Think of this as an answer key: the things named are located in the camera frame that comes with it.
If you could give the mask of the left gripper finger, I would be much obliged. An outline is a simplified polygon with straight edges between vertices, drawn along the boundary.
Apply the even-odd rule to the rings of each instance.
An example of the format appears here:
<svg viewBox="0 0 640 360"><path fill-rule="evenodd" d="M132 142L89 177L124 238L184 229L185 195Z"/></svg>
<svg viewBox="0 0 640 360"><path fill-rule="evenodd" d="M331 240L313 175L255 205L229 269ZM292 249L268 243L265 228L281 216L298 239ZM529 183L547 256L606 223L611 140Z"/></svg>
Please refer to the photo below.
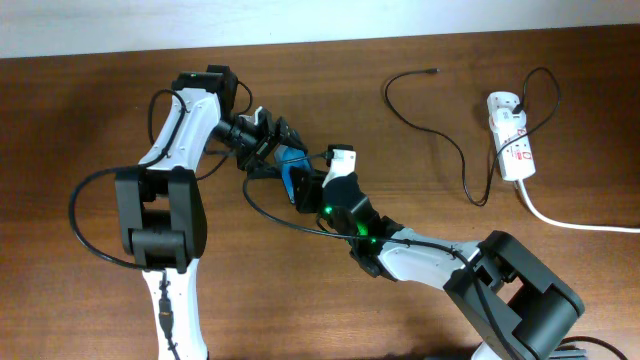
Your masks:
<svg viewBox="0 0 640 360"><path fill-rule="evenodd" d="M277 119L277 142L280 145L306 152L306 145L301 140L298 132L291 128L288 122L283 118Z"/></svg>
<svg viewBox="0 0 640 360"><path fill-rule="evenodd" d="M260 166L256 166L247 172L247 178L249 180L258 180L258 179L280 179L281 171L280 168L276 165L272 164L261 164Z"/></svg>

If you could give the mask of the blue Galaxy smartphone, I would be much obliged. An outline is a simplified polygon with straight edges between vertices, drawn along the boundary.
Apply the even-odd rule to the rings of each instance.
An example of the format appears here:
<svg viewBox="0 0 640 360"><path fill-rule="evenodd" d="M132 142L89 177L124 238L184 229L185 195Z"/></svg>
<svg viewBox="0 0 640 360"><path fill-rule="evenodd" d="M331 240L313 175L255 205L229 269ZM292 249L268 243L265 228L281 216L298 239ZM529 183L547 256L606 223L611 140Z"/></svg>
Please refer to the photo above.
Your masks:
<svg viewBox="0 0 640 360"><path fill-rule="evenodd" d="M309 161L307 159L301 160L301 157L304 156L305 153L302 150L291 148L285 145L280 145L274 153L275 161L277 163L280 163L282 182L292 204L295 203L295 197L294 183L290 175L290 169L298 168L302 169L305 172L310 172L311 167Z"/></svg>

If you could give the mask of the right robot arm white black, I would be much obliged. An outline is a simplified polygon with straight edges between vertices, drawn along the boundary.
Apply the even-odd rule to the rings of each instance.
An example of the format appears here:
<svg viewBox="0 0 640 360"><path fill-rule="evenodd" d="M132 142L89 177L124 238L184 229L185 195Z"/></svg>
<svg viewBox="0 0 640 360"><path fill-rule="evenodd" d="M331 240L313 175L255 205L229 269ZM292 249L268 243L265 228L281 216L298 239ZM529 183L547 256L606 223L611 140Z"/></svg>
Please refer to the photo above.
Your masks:
<svg viewBox="0 0 640 360"><path fill-rule="evenodd" d="M452 242L380 215L351 173L328 180L292 167L287 189L301 213L326 220L370 276L444 291L483 339L484 359L547 359L584 314L580 297L522 243L503 231Z"/></svg>

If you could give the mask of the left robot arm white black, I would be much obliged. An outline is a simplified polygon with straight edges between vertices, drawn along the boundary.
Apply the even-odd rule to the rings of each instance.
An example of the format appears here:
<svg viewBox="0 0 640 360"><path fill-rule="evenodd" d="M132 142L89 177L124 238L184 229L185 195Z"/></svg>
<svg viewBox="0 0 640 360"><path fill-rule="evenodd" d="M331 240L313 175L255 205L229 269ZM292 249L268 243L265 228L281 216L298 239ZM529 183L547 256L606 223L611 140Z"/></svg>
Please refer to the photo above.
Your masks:
<svg viewBox="0 0 640 360"><path fill-rule="evenodd" d="M240 82L227 66L182 72L171 84L172 107L149 152L115 176L123 248L142 270L155 317L161 359L206 359L197 270L207 219L196 171L209 140L228 146L238 167L265 165L279 145L306 149L282 118L258 108L234 112Z"/></svg>

